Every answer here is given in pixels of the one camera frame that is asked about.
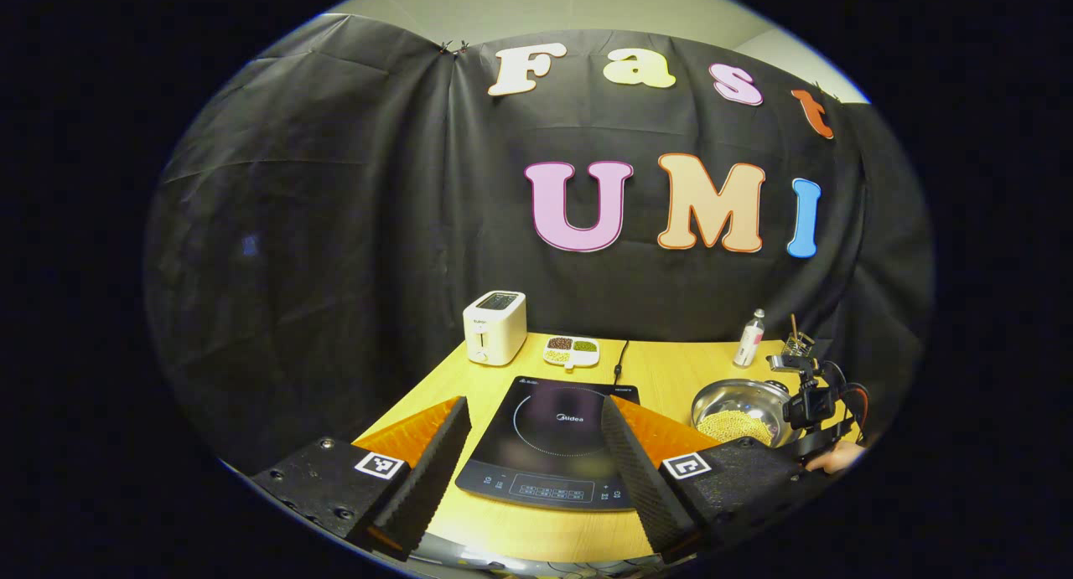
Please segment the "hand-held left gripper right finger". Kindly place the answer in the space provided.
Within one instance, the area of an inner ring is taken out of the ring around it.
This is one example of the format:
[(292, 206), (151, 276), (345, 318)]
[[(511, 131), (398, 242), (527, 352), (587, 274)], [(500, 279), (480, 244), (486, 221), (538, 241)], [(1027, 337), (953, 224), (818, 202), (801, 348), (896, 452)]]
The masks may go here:
[(601, 427), (647, 540), (666, 563), (750, 540), (832, 484), (754, 437), (717, 444), (616, 395), (603, 402)]

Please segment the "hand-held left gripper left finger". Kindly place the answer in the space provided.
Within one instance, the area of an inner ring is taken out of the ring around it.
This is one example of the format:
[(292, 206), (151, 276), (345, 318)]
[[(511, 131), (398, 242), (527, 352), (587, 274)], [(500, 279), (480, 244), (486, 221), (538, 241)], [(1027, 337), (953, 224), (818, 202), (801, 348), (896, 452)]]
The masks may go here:
[(470, 433), (456, 396), (368, 437), (319, 437), (253, 475), (292, 511), (364, 550), (405, 561), (417, 549)]

